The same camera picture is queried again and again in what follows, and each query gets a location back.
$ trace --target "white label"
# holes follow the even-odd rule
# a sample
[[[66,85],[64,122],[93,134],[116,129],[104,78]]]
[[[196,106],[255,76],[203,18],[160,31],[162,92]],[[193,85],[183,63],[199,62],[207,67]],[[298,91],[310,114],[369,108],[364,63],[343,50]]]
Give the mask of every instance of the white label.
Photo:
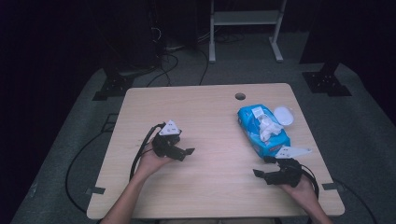
[[[180,130],[171,119],[169,119],[169,121],[160,131],[160,135],[171,135],[171,134],[179,134],[179,133]]]
[[[251,112],[253,112],[254,118],[256,118],[256,119],[264,114],[264,111],[262,110],[261,107],[255,107],[255,108],[251,109]]]
[[[275,155],[277,159],[290,159],[297,156],[303,156],[312,152],[309,148],[282,147]]]

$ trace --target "shelf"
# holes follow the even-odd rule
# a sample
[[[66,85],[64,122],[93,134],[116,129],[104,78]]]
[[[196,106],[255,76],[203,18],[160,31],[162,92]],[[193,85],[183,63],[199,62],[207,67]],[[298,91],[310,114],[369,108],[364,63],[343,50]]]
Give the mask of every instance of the shelf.
[[[214,25],[276,24],[278,14],[278,10],[217,11],[214,13]]]

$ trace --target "wet wipes package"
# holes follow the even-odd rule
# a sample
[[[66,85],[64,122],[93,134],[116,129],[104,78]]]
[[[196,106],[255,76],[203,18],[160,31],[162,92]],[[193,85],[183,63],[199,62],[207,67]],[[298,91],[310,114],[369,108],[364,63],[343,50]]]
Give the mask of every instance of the wet wipes package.
[[[274,157],[290,139],[274,114],[264,105],[249,105],[239,109],[238,121],[257,154]]]

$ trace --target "tabletop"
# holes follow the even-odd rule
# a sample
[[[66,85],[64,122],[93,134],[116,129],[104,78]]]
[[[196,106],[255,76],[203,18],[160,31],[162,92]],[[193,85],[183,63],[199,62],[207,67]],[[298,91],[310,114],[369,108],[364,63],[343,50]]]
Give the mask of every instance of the tabletop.
[[[315,174],[326,214],[342,215],[345,207],[337,190],[322,187],[332,179],[290,85],[275,83],[129,89],[96,182],[105,192],[92,195],[87,216],[106,214],[127,185],[150,128],[169,119],[182,130],[177,146],[195,150],[148,179],[133,217],[305,216],[289,195],[253,174],[253,169],[279,170],[256,154],[238,123],[239,108],[256,104],[291,109],[294,122],[285,127],[291,146],[312,149],[295,159]]]

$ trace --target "wire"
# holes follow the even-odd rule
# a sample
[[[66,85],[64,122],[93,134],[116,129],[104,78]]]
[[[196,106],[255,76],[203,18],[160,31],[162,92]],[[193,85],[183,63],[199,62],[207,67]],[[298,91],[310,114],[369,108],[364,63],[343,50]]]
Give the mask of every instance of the wire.
[[[176,63],[175,63],[170,69],[168,69],[168,70],[166,70],[166,71],[163,70],[162,73],[160,73],[158,76],[154,77],[154,78],[147,84],[146,87],[149,87],[149,85],[151,85],[151,83],[154,82],[155,79],[157,79],[158,77],[161,77],[161,76],[163,76],[163,75],[166,75],[166,76],[167,76],[167,78],[168,78],[168,84],[170,84],[170,78],[169,78],[169,76],[168,76],[167,73],[170,72],[170,71],[172,71],[174,68],[177,67],[177,65],[178,65],[178,58],[177,58],[176,56],[172,55],[172,54],[164,54],[164,55],[173,57],[173,58],[176,60]]]
[[[168,84],[166,86],[172,86],[171,78],[169,77],[168,72],[163,69],[163,64],[162,63],[161,63],[160,69],[163,70],[163,72],[166,75],[166,78],[168,79]]]
[[[166,52],[176,52],[176,51],[184,49],[184,48],[186,48],[186,46],[181,45],[181,46],[172,47],[172,48],[165,48],[165,50],[166,50]]]
[[[214,33],[217,33],[220,29],[221,29],[221,26],[216,27]],[[205,40],[207,40],[209,37],[210,37],[210,32],[206,32],[206,34],[201,35],[201,36],[198,37],[198,41],[197,42],[199,44],[205,44],[205,43],[207,43]]]
[[[157,41],[161,39],[161,36],[163,35],[163,33],[162,33],[162,32],[161,32],[161,30],[160,30],[160,29],[158,29],[157,27],[151,27],[151,31],[152,31],[152,30],[156,30],[156,31],[158,31],[158,37],[157,37],[157,40],[153,40],[153,41],[154,41],[154,43],[157,43]]]
[[[314,173],[311,171],[311,169],[309,169],[307,166],[302,165],[302,164],[301,164],[301,166],[303,166],[305,169],[307,169],[311,173],[311,175],[316,179],[316,177],[315,177]]]
[[[143,149],[145,149],[145,146],[148,144],[149,138],[154,133],[155,129],[161,128],[163,126],[164,126],[164,123],[157,124],[148,131],[148,134],[146,135],[145,139],[142,142],[142,145],[140,146],[139,150],[136,153],[136,156],[134,157],[134,162],[132,163],[132,167],[131,167],[131,173],[129,174],[129,180],[131,180],[132,177],[134,177],[134,170],[136,169],[137,162],[139,161],[140,157],[144,154],[142,152],[143,152]]]
[[[341,184],[344,188],[348,189],[353,195],[355,195],[355,197],[361,202],[361,204],[364,206],[364,208],[367,210],[367,212],[369,213],[373,223],[378,223],[376,221],[376,218],[373,214],[373,212],[371,211],[371,209],[369,208],[369,206],[367,205],[367,203],[364,202],[364,200],[361,198],[361,196],[359,196],[355,191],[353,191],[348,185],[346,185],[344,182],[342,182],[339,179],[336,179],[334,177],[332,177],[332,180],[334,180],[335,182],[338,182],[339,184]]]
[[[69,192],[69,188],[68,188],[68,182],[69,182],[69,175],[70,175],[70,171],[73,167],[74,162],[76,161],[76,159],[78,158],[78,156],[81,154],[82,151],[84,151],[85,148],[87,148],[87,146],[92,143],[94,140],[96,140],[98,137],[100,137],[103,133],[112,133],[113,128],[115,127],[115,125],[111,125],[110,127],[106,128],[106,125],[108,123],[110,124],[114,124],[115,122],[110,122],[109,119],[111,116],[117,116],[118,114],[116,113],[110,113],[107,115],[107,119],[106,122],[104,123],[104,125],[102,126],[102,130],[101,132],[99,132],[99,134],[97,134],[95,137],[93,137],[90,141],[88,141],[76,154],[76,156],[73,158],[72,162],[69,164],[69,167],[67,168],[67,173],[66,173],[66,178],[64,181],[64,188],[66,191],[66,195],[67,198],[70,200],[70,202],[82,213],[87,214],[87,211],[85,209],[83,209],[81,206],[79,206],[76,201],[72,198],[70,192]]]
[[[201,51],[201,53],[204,54],[204,56],[205,56],[206,66],[205,66],[205,71],[201,76],[201,80],[199,81],[199,86],[201,86],[202,81],[204,80],[204,77],[206,75],[207,67],[209,66],[209,59],[207,58],[206,54],[203,51]]]
[[[66,180],[65,180],[65,183],[64,183],[64,187],[65,187],[65,190],[66,190],[67,198],[69,198],[70,202],[71,202],[78,210],[80,210],[80,211],[81,211],[82,213],[84,213],[84,214],[86,214],[87,211],[86,211],[85,209],[83,209],[81,206],[79,206],[79,205],[76,203],[76,201],[74,201],[74,199],[72,198],[72,196],[70,195],[70,192],[69,192],[68,181],[69,181],[69,174],[70,174],[70,171],[71,171],[71,169],[72,169],[72,167],[73,167],[74,162],[76,161],[76,159],[78,158],[78,156],[81,154],[81,152],[82,152],[90,143],[92,143],[96,138],[100,137],[100,136],[102,135],[102,133],[108,133],[108,131],[111,130],[111,129],[113,129],[113,128],[114,128],[114,126],[111,126],[111,127],[107,128],[107,129],[105,129],[104,131],[99,132],[99,134],[97,134],[94,138],[92,138],[89,142],[87,142],[87,143],[79,150],[79,152],[77,153],[77,155],[73,158],[72,162],[70,163],[70,165],[69,165],[69,167],[68,167],[68,169],[67,169]]]
[[[317,180],[306,170],[303,170],[303,174],[312,182],[312,185],[314,185],[314,192],[317,195],[317,198],[319,198],[319,186]]]

